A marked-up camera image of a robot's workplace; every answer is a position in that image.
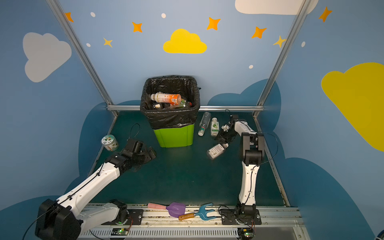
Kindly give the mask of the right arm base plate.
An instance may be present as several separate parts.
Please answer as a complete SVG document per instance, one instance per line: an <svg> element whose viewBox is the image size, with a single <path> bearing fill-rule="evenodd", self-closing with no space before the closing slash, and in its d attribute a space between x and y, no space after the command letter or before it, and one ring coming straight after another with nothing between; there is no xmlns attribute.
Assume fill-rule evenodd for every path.
<svg viewBox="0 0 384 240"><path fill-rule="evenodd" d="M219 215L221 216L221 221L223 225L261 225L262 220L259 210L251 214L246 214L243 212L237 213L235 209L220 209L218 210Z"/></svg>

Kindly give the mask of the green bin with black liner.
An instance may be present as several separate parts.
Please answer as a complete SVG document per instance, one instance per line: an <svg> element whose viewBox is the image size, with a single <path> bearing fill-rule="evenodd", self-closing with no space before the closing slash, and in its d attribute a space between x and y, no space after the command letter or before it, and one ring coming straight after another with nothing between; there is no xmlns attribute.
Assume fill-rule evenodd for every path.
<svg viewBox="0 0 384 240"><path fill-rule="evenodd" d="M191 108L177 109L175 105L162 103L163 109L154 110L151 94L180 94L192 103ZM200 89L191 76L163 76L147 79L141 98L140 110L148 119L162 148L187 147L193 144L195 122L200 109Z"/></svg>

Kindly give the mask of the right circuit board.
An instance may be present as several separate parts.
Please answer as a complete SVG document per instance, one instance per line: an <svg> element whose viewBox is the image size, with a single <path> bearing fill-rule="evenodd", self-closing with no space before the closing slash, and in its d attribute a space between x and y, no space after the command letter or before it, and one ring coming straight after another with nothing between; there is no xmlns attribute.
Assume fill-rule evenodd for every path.
<svg viewBox="0 0 384 240"><path fill-rule="evenodd" d="M238 240L251 240L254 237L254 231L250 228L238 228Z"/></svg>

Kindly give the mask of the white orange milk tea bottle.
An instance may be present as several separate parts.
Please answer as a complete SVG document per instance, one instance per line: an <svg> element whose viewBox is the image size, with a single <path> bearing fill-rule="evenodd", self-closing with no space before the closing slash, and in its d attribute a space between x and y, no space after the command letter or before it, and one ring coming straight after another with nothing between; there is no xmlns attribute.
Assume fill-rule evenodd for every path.
<svg viewBox="0 0 384 240"><path fill-rule="evenodd" d="M162 92L151 94L150 99L157 103L169 103L171 105L179 105L182 101L180 94L165 94Z"/></svg>

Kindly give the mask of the round tin with printed lid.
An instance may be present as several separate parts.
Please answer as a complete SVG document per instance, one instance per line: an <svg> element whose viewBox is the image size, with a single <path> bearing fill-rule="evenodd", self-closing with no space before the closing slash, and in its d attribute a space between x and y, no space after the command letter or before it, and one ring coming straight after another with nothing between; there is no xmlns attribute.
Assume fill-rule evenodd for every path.
<svg viewBox="0 0 384 240"><path fill-rule="evenodd" d="M101 143L109 152L114 152L119 148L119 143L113 135L104 136L101 140Z"/></svg>

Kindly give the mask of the left circuit board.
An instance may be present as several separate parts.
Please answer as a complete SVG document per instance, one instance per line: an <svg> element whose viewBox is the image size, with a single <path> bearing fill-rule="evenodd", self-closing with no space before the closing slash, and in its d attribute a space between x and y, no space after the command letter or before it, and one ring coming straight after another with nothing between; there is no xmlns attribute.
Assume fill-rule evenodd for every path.
<svg viewBox="0 0 384 240"><path fill-rule="evenodd" d="M127 236L130 232L130 229L127 228L113 228L111 236Z"/></svg>

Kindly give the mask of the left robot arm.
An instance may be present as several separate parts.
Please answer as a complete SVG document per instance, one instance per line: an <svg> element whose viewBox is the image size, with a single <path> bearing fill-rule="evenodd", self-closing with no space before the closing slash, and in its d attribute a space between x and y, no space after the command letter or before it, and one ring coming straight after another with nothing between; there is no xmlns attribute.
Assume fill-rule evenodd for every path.
<svg viewBox="0 0 384 240"><path fill-rule="evenodd" d="M133 220L129 217L128 207L120 201L110 201L89 213L82 211L108 184L156 156L152 147L128 139L119 153L106 158L86 180L55 201L47 199L40 205L35 235L41 240L76 240L82 233L104 223L131 225Z"/></svg>

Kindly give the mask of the tall red white label bottle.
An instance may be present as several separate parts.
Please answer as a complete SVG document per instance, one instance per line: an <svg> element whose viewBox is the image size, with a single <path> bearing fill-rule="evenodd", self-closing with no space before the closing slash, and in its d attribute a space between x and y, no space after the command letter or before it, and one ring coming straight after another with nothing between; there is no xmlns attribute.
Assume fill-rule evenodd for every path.
<svg viewBox="0 0 384 240"><path fill-rule="evenodd" d="M200 137L202 137L207 129L207 127L209 126L209 123L210 123L210 120L211 120L211 113L209 112L204 112L203 114L203 117L201 119L201 122L199 124L199 131L198 131L198 135Z"/></svg>

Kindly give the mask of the circuit board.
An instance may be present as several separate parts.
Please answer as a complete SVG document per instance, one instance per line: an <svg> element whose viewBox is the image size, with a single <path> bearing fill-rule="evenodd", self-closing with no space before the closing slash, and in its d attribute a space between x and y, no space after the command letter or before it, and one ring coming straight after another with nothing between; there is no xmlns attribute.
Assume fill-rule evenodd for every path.
<svg viewBox="0 0 384 240"><path fill-rule="evenodd" d="M251 240L254 237L254 231L250 228L238 228L238 240Z"/></svg>
<svg viewBox="0 0 384 240"><path fill-rule="evenodd" d="M130 232L130 229L127 228L113 228L111 236L127 236Z"/></svg>

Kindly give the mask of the aluminium frame post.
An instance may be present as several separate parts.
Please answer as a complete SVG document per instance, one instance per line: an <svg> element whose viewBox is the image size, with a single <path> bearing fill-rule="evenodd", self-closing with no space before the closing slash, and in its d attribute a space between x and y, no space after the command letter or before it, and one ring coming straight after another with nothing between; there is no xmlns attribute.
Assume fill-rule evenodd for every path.
<svg viewBox="0 0 384 240"><path fill-rule="evenodd" d="M305 22L305 19L307 17L307 15L310 13L310 8L311 7L315 7L317 5L317 2L318 1L310 1L310 0L306 0L306 1L302 1L300 7L299 7L299 10L298 10L298 13L292 23L292 26L288 32L288 35L286 37L286 41L284 42L284 45L282 46L282 49L279 53L279 56L276 60L276 63L273 67L273 70L262 90L262 93L259 97L259 100L257 102L257 107L256 107L256 110L253 111L252 115L253 115L253 118L254 120L257 119L258 115L259 115L259 112L263 111L264 110L264 104L268 98L268 95L270 93L270 91L272 90L272 87L284 65L284 62L286 61L287 59L287 56L291 50L291 47L303 25L303 23Z"/></svg>
<svg viewBox="0 0 384 240"><path fill-rule="evenodd" d="M91 60L89 59L83 45L81 44L80 40L78 39L78 36L76 35L74 29L72 28L71 22L67 19L62 6L60 5L60 2L56 0L46 0L46 2L49 5L52 12L54 13L56 19L60 23L62 29L64 30L71 44L73 45L80 60L82 61L84 67L89 73L91 79L93 80L95 86L97 87L99 93L103 97L107 106L113 105L114 103L112 101L112 98L110 97L102 80L100 79L98 73L96 72L94 66L92 65Z"/></svg>

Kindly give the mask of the right aluminium frame post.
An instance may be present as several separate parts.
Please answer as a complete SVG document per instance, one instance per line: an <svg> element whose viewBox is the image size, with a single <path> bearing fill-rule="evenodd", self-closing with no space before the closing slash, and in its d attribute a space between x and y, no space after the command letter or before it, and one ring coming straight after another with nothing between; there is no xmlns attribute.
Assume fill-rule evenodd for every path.
<svg viewBox="0 0 384 240"><path fill-rule="evenodd" d="M311 7L315 7L317 5L317 2L318 1L310 1L310 0L306 0L306 1L302 1L300 7L299 7L299 10L298 10L298 13L292 23L292 26L288 32L288 35L286 37L286 41L284 42L284 45L282 46L282 49L279 53L279 56L276 60L276 63L273 67L273 70L262 90L262 93L259 97L259 100L257 102L257 107L256 107L256 110L253 111L252 115L253 115L253 118L254 120L257 119L258 115L259 115L259 112L263 111L264 110L264 104L268 98L268 95L270 93L270 91L272 90L272 87L284 65L284 62L286 61L287 59L287 56L291 50L291 47L303 25L303 23L305 22L305 19L307 17L307 15L310 13L310 8Z"/></svg>

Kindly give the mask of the purple text label bottle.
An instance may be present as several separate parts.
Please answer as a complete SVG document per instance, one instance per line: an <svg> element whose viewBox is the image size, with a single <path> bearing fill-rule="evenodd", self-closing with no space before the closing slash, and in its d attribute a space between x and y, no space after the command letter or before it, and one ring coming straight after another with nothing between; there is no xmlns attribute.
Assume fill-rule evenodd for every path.
<svg viewBox="0 0 384 240"><path fill-rule="evenodd" d="M221 154L223 154L226 150L226 148L229 146L229 144L224 143L224 144L217 144L216 146L212 147L207 151L207 156L211 159L214 160Z"/></svg>

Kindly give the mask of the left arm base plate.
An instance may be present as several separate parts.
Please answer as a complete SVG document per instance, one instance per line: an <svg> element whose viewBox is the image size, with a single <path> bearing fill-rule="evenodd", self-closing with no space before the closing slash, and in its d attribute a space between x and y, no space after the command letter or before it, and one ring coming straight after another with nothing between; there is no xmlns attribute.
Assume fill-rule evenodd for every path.
<svg viewBox="0 0 384 240"><path fill-rule="evenodd" d="M132 225L139 226L143 220L144 211L140 209L128 209L123 211L118 225Z"/></svg>

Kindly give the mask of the red green label bottle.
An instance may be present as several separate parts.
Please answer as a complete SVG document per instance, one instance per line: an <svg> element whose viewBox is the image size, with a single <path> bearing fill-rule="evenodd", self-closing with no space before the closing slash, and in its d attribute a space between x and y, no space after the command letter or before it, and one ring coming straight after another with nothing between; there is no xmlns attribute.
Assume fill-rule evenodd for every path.
<svg viewBox="0 0 384 240"><path fill-rule="evenodd" d="M181 109L181 108L191 108L192 106L193 106L193 105L192 105L191 102L186 101L186 100L184 100L184 99L182 99L182 101L180 102L179 105L175 105L175 107L176 107L177 109Z"/></svg>

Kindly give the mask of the left aluminium frame post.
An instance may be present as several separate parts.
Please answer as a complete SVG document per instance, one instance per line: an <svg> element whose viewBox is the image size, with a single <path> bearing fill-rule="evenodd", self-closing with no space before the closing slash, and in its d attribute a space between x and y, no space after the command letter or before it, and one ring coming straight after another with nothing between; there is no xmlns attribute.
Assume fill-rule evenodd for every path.
<svg viewBox="0 0 384 240"><path fill-rule="evenodd" d="M52 12L54 13L56 19L60 23L62 29L64 30L71 44L73 45L80 60L82 61L84 67L89 73L91 79L93 80L95 86L97 87L99 93L103 97L107 106L113 105L114 103L112 101L112 98L110 97L102 80L100 79L98 73L96 72L94 66L92 65L91 60L89 59L83 45L81 44L80 40L78 39L78 36L76 35L74 29L72 28L71 22L67 19L62 6L60 5L60 2L56 0L46 0L46 2L49 5Z"/></svg>

